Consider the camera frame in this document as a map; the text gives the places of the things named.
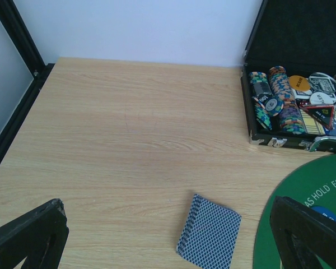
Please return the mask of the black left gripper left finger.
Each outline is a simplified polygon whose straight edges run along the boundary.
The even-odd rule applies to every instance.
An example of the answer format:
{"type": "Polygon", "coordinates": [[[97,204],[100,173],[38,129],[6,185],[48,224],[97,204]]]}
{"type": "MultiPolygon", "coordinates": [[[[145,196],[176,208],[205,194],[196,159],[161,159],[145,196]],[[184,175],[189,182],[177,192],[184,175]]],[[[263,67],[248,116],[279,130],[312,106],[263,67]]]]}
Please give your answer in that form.
{"type": "Polygon", "coordinates": [[[62,200],[43,203],[0,227],[0,268],[58,268],[68,234],[62,200]]]}

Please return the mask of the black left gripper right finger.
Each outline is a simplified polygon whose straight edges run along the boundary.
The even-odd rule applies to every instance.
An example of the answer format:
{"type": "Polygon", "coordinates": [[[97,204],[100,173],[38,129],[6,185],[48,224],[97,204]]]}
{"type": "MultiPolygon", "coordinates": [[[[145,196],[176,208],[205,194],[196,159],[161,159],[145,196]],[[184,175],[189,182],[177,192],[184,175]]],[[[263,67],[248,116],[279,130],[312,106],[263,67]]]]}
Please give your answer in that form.
{"type": "Polygon", "coordinates": [[[277,196],[269,223],[284,268],[336,268],[336,221],[277,196]]]}

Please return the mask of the blue small blind button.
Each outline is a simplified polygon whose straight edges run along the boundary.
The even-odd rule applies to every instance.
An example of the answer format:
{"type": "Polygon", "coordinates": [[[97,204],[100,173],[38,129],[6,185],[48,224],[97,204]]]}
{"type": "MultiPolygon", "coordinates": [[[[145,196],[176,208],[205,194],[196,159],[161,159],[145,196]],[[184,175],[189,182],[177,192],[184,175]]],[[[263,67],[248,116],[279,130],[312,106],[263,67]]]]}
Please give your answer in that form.
{"type": "Polygon", "coordinates": [[[336,214],[328,208],[323,206],[313,206],[311,209],[336,222],[336,214]]]}

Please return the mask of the blue patterned card deck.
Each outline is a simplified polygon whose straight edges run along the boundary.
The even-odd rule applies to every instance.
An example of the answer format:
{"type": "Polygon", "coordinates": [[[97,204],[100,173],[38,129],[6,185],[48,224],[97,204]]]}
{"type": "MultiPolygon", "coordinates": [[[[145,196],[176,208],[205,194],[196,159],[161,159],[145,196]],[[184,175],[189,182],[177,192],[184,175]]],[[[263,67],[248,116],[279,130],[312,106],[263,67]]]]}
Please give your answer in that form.
{"type": "Polygon", "coordinates": [[[176,253],[200,268],[230,268],[241,215],[195,194],[176,253]]]}

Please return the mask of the chip row in case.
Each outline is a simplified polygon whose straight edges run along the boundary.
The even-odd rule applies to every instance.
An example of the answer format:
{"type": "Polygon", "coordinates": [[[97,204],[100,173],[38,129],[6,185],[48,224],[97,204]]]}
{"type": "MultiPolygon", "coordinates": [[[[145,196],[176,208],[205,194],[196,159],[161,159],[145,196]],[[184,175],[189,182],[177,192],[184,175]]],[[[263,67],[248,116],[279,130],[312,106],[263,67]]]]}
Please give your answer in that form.
{"type": "Polygon", "coordinates": [[[255,101],[254,110],[256,120],[264,129],[271,131],[272,123],[266,111],[265,104],[273,94],[268,83],[267,74],[253,71],[250,72],[248,76],[253,91],[252,99],[255,101]]]}
{"type": "Polygon", "coordinates": [[[283,101],[283,108],[278,114],[279,126],[282,132],[302,135],[306,133],[300,109],[297,106],[286,70],[282,66],[269,69],[268,81],[271,90],[283,101]]]}

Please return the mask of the triangular all in button in case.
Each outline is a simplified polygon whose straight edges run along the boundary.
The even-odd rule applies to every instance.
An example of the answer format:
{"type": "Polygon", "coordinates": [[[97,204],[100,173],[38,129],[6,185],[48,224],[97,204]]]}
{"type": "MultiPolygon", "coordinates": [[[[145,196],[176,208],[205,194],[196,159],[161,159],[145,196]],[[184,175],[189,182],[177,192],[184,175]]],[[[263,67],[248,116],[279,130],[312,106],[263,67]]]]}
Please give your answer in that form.
{"type": "Polygon", "coordinates": [[[300,108],[326,129],[332,130],[334,128],[334,105],[304,105],[300,108]]]}

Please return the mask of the loose grey blue chip in case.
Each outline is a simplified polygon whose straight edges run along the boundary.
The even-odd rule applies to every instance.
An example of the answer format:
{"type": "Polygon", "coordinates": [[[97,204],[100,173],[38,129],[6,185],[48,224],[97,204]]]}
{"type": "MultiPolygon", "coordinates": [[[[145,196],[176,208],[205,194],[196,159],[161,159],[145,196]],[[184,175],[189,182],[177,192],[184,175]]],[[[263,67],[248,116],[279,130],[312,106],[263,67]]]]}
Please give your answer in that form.
{"type": "Polygon", "coordinates": [[[280,111],[283,108],[284,102],[278,96],[271,96],[265,101],[265,109],[268,112],[280,111]]]}

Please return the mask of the white dealer button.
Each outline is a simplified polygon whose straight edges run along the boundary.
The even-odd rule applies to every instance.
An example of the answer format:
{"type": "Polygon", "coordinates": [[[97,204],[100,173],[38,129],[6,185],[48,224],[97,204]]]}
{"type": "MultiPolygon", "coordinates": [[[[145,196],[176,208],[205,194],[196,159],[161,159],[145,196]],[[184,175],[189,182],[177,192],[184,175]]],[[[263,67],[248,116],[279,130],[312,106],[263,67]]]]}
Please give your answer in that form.
{"type": "Polygon", "coordinates": [[[309,102],[312,105],[333,105],[336,103],[336,98],[332,98],[323,92],[314,92],[310,96],[309,102]]]}

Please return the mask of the orange big blind button in case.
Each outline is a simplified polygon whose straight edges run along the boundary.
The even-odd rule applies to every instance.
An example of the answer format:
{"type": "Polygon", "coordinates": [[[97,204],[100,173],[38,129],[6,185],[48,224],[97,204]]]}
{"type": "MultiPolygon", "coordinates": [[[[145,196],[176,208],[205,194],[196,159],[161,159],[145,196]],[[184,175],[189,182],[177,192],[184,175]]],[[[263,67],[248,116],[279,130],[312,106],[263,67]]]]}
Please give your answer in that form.
{"type": "Polygon", "coordinates": [[[292,75],[288,78],[290,86],[296,90],[301,92],[306,92],[311,89],[311,86],[307,80],[307,78],[299,75],[292,75]]]}

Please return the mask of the leftmost chip row in case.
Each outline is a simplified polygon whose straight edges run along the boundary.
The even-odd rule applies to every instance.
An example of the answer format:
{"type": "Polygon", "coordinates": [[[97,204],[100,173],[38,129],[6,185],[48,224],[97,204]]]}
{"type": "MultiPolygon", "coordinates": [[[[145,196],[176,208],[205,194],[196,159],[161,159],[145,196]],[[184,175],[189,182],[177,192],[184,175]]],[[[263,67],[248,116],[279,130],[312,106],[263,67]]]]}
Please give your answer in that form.
{"type": "Polygon", "coordinates": [[[250,72],[248,76],[253,91],[252,99],[255,101],[254,110],[256,120],[264,129],[271,131],[272,123],[266,111],[265,104],[273,94],[268,83],[267,74],[253,71],[250,72]]]}

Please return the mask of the black poker chip case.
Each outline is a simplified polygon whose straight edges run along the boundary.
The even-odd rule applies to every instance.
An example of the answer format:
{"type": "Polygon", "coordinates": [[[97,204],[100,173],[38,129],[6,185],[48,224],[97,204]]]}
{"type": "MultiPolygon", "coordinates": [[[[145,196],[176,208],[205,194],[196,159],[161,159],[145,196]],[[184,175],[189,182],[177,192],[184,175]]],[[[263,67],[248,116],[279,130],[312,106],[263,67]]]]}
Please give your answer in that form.
{"type": "Polygon", "coordinates": [[[336,153],[336,103],[334,128],[326,129],[300,107],[314,92],[336,98],[336,1],[263,1],[245,48],[241,75],[246,121],[251,142],[259,145],[336,153]],[[280,111],[268,112],[272,130],[255,117],[249,73],[282,66],[288,77],[307,78],[311,89],[292,89],[306,133],[282,132],[280,111]]]}

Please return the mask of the black aluminium frame post left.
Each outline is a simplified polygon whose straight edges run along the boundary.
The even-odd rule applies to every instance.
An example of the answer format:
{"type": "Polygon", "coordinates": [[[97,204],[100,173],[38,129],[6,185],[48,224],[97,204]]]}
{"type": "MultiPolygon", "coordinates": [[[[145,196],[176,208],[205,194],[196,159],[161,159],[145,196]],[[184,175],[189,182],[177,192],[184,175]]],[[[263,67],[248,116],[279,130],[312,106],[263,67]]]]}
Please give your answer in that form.
{"type": "Polygon", "coordinates": [[[45,64],[14,1],[0,1],[0,164],[54,64],[45,64]]]}

